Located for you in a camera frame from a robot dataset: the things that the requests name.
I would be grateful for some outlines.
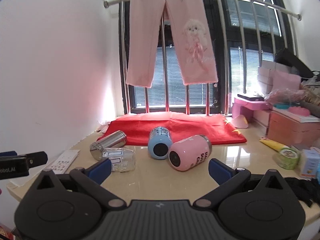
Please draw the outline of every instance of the pink ribbon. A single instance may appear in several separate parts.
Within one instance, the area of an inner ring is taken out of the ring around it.
[[[194,45],[192,58],[197,58],[198,60],[200,60],[201,63],[203,63],[203,47],[201,43],[196,42],[196,44]]]

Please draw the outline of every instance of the yellow tube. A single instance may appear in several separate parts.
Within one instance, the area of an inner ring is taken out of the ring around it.
[[[280,152],[282,148],[289,148],[287,145],[284,145],[282,143],[278,143],[276,141],[270,140],[265,137],[261,137],[259,141],[262,142],[263,144],[269,146],[271,149],[274,149],[277,152]]]

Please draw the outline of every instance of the clear plastic bottle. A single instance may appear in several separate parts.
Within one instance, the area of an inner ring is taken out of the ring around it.
[[[136,155],[133,150],[126,148],[105,148],[103,158],[108,158],[112,163],[112,171],[133,171],[136,167]]]

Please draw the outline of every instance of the white wall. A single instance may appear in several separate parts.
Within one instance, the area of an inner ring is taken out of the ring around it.
[[[294,19],[299,58],[311,70],[320,70],[320,0],[283,0],[286,9],[302,15]]]
[[[117,21],[103,0],[0,1],[0,152],[50,158],[123,112]],[[0,223],[13,228],[6,183]]]

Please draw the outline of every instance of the screw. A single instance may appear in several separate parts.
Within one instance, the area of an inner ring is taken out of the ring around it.
[[[111,199],[108,202],[108,205],[110,207],[122,207],[124,205],[124,201],[122,199]]]
[[[205,198],[202,198],[202,199],[198,199],[196,201],[196,205],[198,207],[209,207],[211,205],[211,201],[208,200],[208,199],[205,199]]]

